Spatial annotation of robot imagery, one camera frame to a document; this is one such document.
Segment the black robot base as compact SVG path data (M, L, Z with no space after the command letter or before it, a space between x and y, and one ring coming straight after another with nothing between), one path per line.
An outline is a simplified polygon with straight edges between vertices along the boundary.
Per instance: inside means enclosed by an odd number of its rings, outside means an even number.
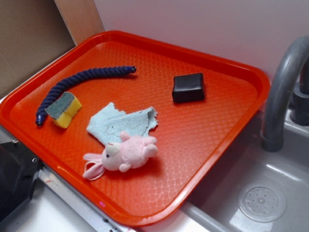
M0 145L0 223L28 204L42 167L40 158L18 140Z

